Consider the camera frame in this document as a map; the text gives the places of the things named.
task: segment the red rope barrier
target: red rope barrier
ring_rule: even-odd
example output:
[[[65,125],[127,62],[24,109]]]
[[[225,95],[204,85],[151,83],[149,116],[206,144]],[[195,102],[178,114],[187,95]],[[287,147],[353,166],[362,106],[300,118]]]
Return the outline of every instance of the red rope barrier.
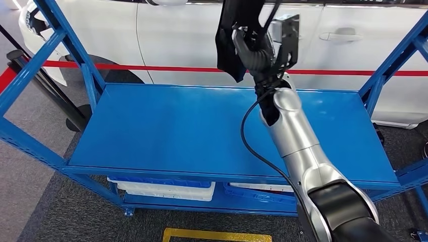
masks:
[[[47,60],[44,67],[77,68],[75,62],[57,62]],[[110,70],[141,70],[141,71],[164,71],[164,72],[222,72],[217,68],[205,67],[155,67],[155,66],[134,66],[117,64],[95,64],[98,69]],[[371,76],[374,71],[353,71],[353,70],[288,70],[289,74],[295,75],[331,75],[331,76]],[[428,71],[397,71],[395,76],[402,77],[426,77]]]
[[[2,93],[6,87],[13,81],[16,73],[8,67],[0,76],[0,93]]]

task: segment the blue metal shelf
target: blue metal shelf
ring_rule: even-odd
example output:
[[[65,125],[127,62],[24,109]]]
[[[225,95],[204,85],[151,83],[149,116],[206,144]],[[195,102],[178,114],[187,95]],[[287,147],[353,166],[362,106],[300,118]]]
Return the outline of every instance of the blue metal shelf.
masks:
[[[345,176],[399,186],[357,92],[301,90],[299,96],[326,154]],[[107,84],[68,165],[214,180],[280,177],[240,138],[242,117],[255,98],[251,88]],[[286,170],[257,110],[245,132],[255,150]]]
[[[80,67],[93,116],[70,160],[0,118],[0,138],[92,190],[132,215],[134,208],[296,215],[294,205],[226,195],[216,186],[211,202],[118,195],[89,175],[181,178],[285,184],[243,146],[242,116],[255,100],[251,88],[106,84],[55,0],[34,0],[55,33],[0,93],[0,113],[13,101],[61,41]],[[428,159],[394,173],[370,116],[383,85],[417,50],[428,61],[428,12],[358,92],[299,90],[303,108],[332,163],[378,201],[428,183]],[[285,170],[254,111],[249,143]]]

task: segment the silver robot arm segment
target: silver robot arm segment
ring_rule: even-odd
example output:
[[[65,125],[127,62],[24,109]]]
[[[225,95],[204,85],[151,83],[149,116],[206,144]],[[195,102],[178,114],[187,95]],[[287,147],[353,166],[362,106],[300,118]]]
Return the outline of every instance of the silver robot arm segment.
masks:
[[[258,157],[293,185],[298,198],[298,217],[311,241],[395,241],[379,226],[378,213],[370,198],[329,161],[294,85],[283,80],[285,71],[297,63],[300,16],[287,15],[269,21],[279,3],[275,3],[265,24],[271,24],[274,41],[281,44],[278,53],[273,49],[269,32],[258,21],[264,1],[224,0],[216,34],[218,68],[237,82],[243,80],[247,69],[250,71],[261,119],[290,177]]]
[[[350,220],[368,217],[379,223],[378,213],[370,198],[343,176],[326,157],[306,118],[297,92],[290,88],[277,89],[274,105],[280,116],[273,125],[267,125],[261,112],[260,116],[285,162],[290,180],[297,188],[295,192],[301,195],[305,203],[311,220],[309,222],[313,224],[319,241],[334,241],[332,228]],[[336,192],[348,195],[348,199],[353,199],[355,204],[343,204],[346,201],[340,200],[338,195],[338,200],[330,201],[337,211],[325,218],[324,212],[312,200],[312,195],[313,192],[331,190],[332,187]]]

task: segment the lower shelf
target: lower shelf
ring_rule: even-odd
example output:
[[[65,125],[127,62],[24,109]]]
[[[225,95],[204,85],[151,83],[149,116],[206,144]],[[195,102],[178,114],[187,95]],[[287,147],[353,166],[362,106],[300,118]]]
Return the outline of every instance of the lower shelf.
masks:
[[[296,205],[284,205],[225,194],[222,183],[217,183],[210,202],[146,197],[126,194],[125,206],[147,209],[167,209],[199,212],[249,213],[297,216]]]

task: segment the white car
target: white car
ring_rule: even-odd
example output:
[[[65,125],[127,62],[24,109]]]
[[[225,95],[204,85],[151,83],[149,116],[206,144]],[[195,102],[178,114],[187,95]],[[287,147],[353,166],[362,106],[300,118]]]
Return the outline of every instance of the white car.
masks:
[[[168,5],[179,1],[177,6]],[[300,14],[299,60],[293,69],[376,70],[426,9],[418,5],[335,5],[290,3],[284,0],[277,15]],[[160,67],[215,68],[215,34],[222,1],[193,0],[57,0],[86,51],[96,62]],[[268,17],[266,4],[259,16]],[[25,45],[36,53],[52,34],[32,0],[19,20]],[[69,59],[60,44],[49,60]],[[426,70],[416,53],[402,70]],[[46,68],[66,85],[59,68]],[[134,71],[144,83],[253,86],[248,75],[235,83],[226,73]],[[293,75],[297,88],[358,90],[368,76]],[[426,77],[393,77],[384,87],[372,119],[379,124],[413,128],[428,119]]]

